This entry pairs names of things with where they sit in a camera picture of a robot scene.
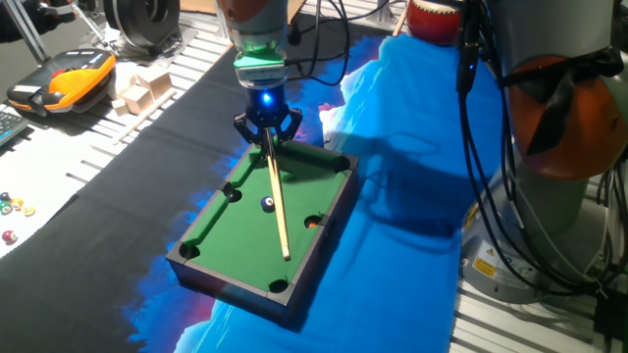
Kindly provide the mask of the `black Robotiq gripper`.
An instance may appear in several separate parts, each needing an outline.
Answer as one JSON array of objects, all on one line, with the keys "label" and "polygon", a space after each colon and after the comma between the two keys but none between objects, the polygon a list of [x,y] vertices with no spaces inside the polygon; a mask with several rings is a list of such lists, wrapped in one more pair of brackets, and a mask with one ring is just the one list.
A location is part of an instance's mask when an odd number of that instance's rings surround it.
[{"label": "black Robotiq gripper", "polygon": [[294,139],[303,115],[300,109],[288,107],[283,84],[247,88],[246,96],[245,113],[234,116],[234,127],[247,143],[266,147],[266,124],[274,124],[280,142]]}]

